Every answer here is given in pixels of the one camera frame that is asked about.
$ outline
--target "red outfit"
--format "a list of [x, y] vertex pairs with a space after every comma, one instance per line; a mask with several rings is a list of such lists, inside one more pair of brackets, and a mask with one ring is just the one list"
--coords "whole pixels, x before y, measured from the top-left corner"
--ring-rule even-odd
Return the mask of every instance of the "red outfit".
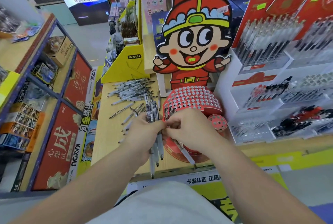
[[168, 58], [166, 58], [162, 60], [166, 67], [159, 68], [158, 66], [154, 66], [153, 71], [162, 74], [172, 73], [172, 78], [170, 80], [171, 89], [186, 87], [190, 83], [193, 83], [197, 86], [207, 86], [209, 73], [217, 73], [225, 69], [225, 66], [219, 68], [215, 67], [215, 65], [221, 63], [222, 60], [222, 57], [216, 57], [208, 61], [203, 67], [199, 69], [192, 70], [189, 68], [189, 70], [186, 71], [179, 69]]

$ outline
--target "cartoon face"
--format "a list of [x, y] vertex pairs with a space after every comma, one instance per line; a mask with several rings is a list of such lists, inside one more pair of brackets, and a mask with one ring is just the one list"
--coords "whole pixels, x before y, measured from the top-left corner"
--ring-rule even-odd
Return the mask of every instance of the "cartoon face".
[[208, 62], [219, 48], [231, 43], [218, 26], [198, 25], [178, 30], [157, 47], [178, 66], [192, 68]]

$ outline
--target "wooden table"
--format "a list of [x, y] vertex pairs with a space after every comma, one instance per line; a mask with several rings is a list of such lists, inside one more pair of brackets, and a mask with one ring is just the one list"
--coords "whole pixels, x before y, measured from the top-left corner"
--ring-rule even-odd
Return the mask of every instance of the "wooden table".
[[[156, 80], [156, 75], [152, 75], [152, 80]], [[152, 90], [157, 93], [157, 82], [153, 83]], [[109, 119], [109, 117], [118, 111], [119, 109], [125, 107], [130, 102], [122, 102], [117, 105], [111, 106], [111, 103], [118, 100], [117, 96], [107, 98], [107, 93], [114, 90], [112, 83], [106, 83], [103, 86], [101, 106], [98, 115], [96, 138], [94, 143], [94, 154], [92, 158], [92, 164], [96, 163], [98, 160], [103, 158], [105, 155], [115, 150], [119, 144], [118, 141], [123, 139], [123, 126], [121, 123], [124, 119], [131, 113], [129, 109], [120, 113], [116, 117]], [[333, 136], [317, 137], [312, 139], [290, 139], [282, 140], [271, 143], [252, 143], [247, 145], [238, 146], [248, 157], [256, 157], [263, 155], [274, 155], [292, 151], [306, 151], [306, 150], [318, 150], [325, 147], [333, 147]], [[198, 169], [196, 171], [211, 169], [211, 161], [198, 164]], [[159, 167], [156, 167], [155, 177], [165, 177], [173, 176], [185, 173], [194, 172], [193, 166], [189, 163], [181, 162], [173, 158], [167, 151], [164, 152], [164, 160], [160, 161]], [[131, 181], [139, 181], [150, 178], [150, 168], [149, 162], [140, 167], [136, 173], [135, 177]]]

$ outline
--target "blue box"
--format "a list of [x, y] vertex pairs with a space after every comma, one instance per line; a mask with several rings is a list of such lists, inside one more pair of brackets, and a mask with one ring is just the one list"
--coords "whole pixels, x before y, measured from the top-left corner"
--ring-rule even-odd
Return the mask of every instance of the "blue box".
[[152, 14], [152, 33], [154, 34], [155, 47], [165, 41], [162, 34], [162, 27], [166, 20], [168, 11], [156, 12]]
[[241, 10], [246, 11], [250, 0], [232, 0]]
[[242, 21], [242, 18], [244, 16], [244, 11], [241, 10], [234, 2], [233, 0], [229, 0], [231, 9], [232, 9], [232, 20], [230, 24], [230, 33], [232, 40], [235, 39], [237, 30], [239, 28], [240, 22]]

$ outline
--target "cartoon boy standout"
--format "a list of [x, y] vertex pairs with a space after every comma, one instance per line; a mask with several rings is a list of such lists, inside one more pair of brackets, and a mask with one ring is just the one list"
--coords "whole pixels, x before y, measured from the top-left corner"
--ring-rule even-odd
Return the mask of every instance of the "cartoon boy standout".
[[231, 45], [231, 37], [225, 35], [230, 21], [228, 0], [173, 0], [154, 72], [172, 73], [171, 89], [188, 83], [206, 86], [208, 74], [223, 71], [231, 60], [217, 53]]

